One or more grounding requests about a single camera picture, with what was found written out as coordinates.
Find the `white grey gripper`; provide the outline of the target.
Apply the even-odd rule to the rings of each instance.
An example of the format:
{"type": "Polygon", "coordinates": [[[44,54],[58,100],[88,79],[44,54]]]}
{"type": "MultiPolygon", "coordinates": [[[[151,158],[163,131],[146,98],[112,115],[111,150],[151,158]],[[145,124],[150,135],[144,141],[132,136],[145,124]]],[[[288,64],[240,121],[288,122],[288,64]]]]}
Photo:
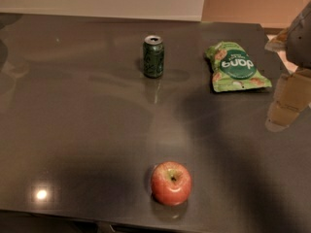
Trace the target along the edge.
{"type": "Polygon", "coordinates": [[[282,74],[275,87],[265,126],[271,132],[280,132],[311,104],[311,1],[296,16],[290,28],[281,30],[264,48],[274,52],[286,51],[287,59],[301,67],[291,74],[282,74]]]}

